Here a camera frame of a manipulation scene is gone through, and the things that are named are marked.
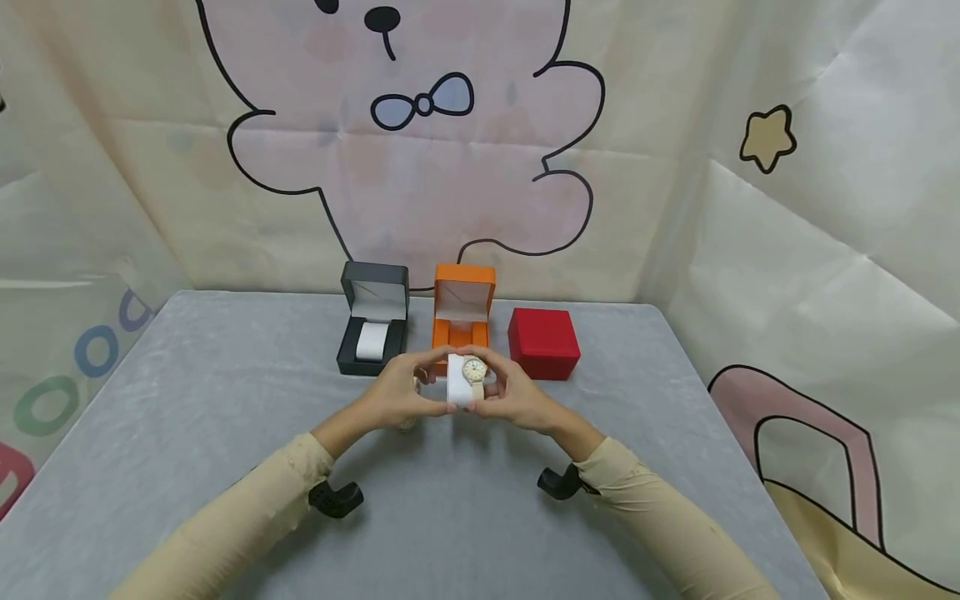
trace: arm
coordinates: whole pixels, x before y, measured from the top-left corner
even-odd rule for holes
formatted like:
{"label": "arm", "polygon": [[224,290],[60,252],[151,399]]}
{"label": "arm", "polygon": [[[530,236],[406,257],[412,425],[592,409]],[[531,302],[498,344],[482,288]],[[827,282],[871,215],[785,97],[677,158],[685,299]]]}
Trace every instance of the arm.
{"label": "arm", "polygon": [[303,434],[204,506],[141,563],[110,598],[216,598],[309,512],[306,495],[333,457]]}
{"label": "arm", "polygon": [[414,372],[452,348],[395,358],[370,388],[309,434],[298,435],[183,523],[111,593],[113,600],[217,598],[232,578],[300,525],[307,494],[334,461],[374,429],[450,408],[416,392]]}
{"label": "arm", "polygon": [[468,411],[552,438],[600,503],[623,520],[684,598],[779,598],[723,529],[639,461],[623,444],[541,390],[523,369],[489,348],[457,350],[490,365],[496,383]]}
{"label": "arm", "polygon": [[684,598],[779,598],[743,550],[693,502],[633,452],[572,411],[558,411],[551,437],[574,461],[599,503],[623,521]]}

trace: fabric backdrop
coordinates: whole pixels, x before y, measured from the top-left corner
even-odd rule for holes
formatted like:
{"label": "fabric backdrop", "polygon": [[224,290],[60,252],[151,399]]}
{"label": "fabric backdrop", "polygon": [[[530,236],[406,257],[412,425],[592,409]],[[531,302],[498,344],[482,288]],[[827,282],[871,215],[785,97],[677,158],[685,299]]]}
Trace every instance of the fabric backdrop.
{"label": "fabric backdrop", "polygon": [[0,467],[42,463],[176,289],[336,292],[352,257],[425,290],[479,262],[504,297],[659,306],[834,596],[953,597],[956,23],[0,0]]}

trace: watch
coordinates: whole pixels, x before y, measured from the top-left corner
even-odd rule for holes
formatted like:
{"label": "watch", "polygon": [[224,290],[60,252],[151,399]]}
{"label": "watch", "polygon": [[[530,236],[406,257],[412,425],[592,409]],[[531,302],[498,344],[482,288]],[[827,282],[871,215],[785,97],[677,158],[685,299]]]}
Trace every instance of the watch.
{"label": "watch", "polygon": [[467,356],[464,359],[463,373],[464,379],[467,380],[473,390],[473,399],[482,400],[484,397],[483,379],[487,376],[487,364],[476,356]]}

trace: gray tablecloth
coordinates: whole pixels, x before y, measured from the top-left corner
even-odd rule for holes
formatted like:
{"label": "gray tablecloth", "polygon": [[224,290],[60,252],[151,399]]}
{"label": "gray tablecloth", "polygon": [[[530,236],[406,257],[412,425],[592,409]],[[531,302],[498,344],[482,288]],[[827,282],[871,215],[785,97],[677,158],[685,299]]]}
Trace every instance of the gray tablecloth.
{"label": "gray tablecloth", "polygon": [[[494,348],[515,305],[493,306]],[[826,597],[660,312],[548,305],[570,311],[583,358],[546,390],[699,504],[784,598]],[[339,296],[176,294],[0,523],[2,596],[105,597],[203,504],[359,395],[370,380],[337,373],[347,318]],[[413,299],[410,349],[428,348],[430,327],[431,301]],[[537,489],[541,469],[567,463],[549,440],[469,415],[370,435],[331,479],[356,480],[365,504],[343,521],[312,515],[231,597],[675,596],[585,494]]]}

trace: sleeve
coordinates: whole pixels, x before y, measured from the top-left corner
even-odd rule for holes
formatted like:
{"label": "sleeve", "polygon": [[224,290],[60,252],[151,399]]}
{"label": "sleeve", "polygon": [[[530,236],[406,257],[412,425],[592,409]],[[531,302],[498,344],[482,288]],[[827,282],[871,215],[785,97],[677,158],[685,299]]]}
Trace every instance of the sleeve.
{"label": "sleeve", "polygon": [[110,595],[114,600],[218,598],[231,578],[297,528],[306,496],[333,459],[299,435],[183,523]]}
{"label": "sleeve", "polygon": [[607,438],[580,477],[650,550],[684,598],[779,598],[743,550],[693,502]]}

